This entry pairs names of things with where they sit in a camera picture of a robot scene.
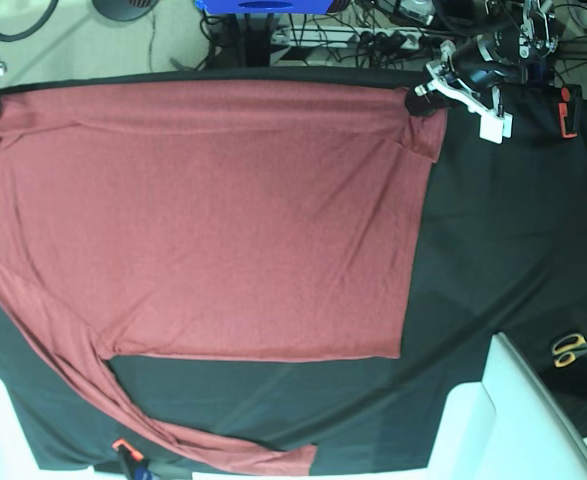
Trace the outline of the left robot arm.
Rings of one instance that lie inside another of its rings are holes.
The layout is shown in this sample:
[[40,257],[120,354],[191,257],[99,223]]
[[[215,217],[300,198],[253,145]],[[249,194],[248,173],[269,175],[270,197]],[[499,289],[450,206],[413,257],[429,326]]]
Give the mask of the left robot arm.
[[484,26],[462,43],[446,40],[440,56],[424,67],[424,81],[405,98],[413,116],[429,116],[456,104],[469,112],[507,118],[501,100],[505,83],[523,85],[531,65],[559,43],[552,1],[499,1],[502,22]]

